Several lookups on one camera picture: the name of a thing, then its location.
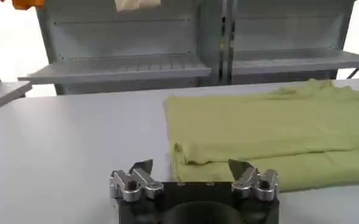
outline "gray shelving unit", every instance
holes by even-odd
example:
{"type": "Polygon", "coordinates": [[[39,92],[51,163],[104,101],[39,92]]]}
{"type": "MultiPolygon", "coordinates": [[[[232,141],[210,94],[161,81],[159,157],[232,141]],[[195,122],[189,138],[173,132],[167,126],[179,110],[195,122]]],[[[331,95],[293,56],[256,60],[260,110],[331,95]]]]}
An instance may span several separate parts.
{"type": "Polygon", "coordinates": [[[50,65],[19,79],[54,83],[59,94],[217,83],[222,5],[162,0],[117,12],[114,0],[47,1],[38,18],[50,65]]]}
{"type": "Polygon", "coordinates": [[[232,83],[334,79],[359,68],[359,55],[343,51],[354,2],[234,0],[232,83]]]}

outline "white floor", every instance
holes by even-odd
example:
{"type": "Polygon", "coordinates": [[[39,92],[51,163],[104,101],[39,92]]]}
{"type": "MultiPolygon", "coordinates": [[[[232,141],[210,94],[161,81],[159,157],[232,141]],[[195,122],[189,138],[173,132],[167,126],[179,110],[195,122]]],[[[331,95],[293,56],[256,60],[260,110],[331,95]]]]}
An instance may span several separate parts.
{"type": "MultiPolygon", "coordinates": [[[[359,54],[359,0],[355,3],[345,50],[359,54]]],[[[11,1],[0,2],[0,76],[14,82],[19,75],[37,71],[48,64],[35,9],[14,10],[11,1]]],[[[345,79],[352,69],[343,69],[345,79]]],[[[27,96],[55,96],[53,85],[35,86],[27,96]]]]}

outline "shelf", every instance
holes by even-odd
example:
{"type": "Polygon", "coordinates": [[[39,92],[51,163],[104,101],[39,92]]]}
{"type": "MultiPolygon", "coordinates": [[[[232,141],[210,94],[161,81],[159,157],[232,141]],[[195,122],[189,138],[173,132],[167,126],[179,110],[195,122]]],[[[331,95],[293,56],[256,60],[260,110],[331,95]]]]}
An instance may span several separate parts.
{"type": "Polygon", "coordinates": [[[18,79],[32,84],[69,84],[205,77],[210,73],[195,55],[149,55],[57,61],[18,79]]]}
{"type": "Polygon", "coordinates": [[[232,75],[359,68],[359,55],[335,49],[236,52],[232,75]]]}

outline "metal gripper jaw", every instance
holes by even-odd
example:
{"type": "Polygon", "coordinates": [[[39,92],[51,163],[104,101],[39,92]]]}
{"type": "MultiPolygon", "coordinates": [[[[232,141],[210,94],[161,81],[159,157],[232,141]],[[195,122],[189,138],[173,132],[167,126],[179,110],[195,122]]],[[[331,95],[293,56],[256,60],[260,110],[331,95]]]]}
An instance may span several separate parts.
{"type": "Polygon", "coordinates": [[[229,160],[229,167],[235,182],[232,183],[232,192],[238,193],[241,198],[248,198],[254,194],[260,201],[273,201],[277,197],[278,174],[268,169],[259,174],[258,169],[248,162],[229,160]]]}
{"type": "Polygon", "coordinates": [[[127,202],[135,202],[142,194],[151,200],[163,192],[164,185],[151,177],[152,160],[135,163],[125,173],[122,170],[115,170],[110,175],[110,197],[122,198],[127,202]]]}

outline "yellow cloth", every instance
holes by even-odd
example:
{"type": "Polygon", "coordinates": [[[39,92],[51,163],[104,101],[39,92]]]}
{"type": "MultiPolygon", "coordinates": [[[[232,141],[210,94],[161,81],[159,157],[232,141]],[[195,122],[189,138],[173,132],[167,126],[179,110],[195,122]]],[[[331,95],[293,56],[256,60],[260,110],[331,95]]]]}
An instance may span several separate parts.
{"type": "Polygon", "coordinates": [[[359,181],[359,92],[349,87],[170,97],[166,111],[180,181],[232,181],[228,159],[277,170],[283,191],[359,181]]]}

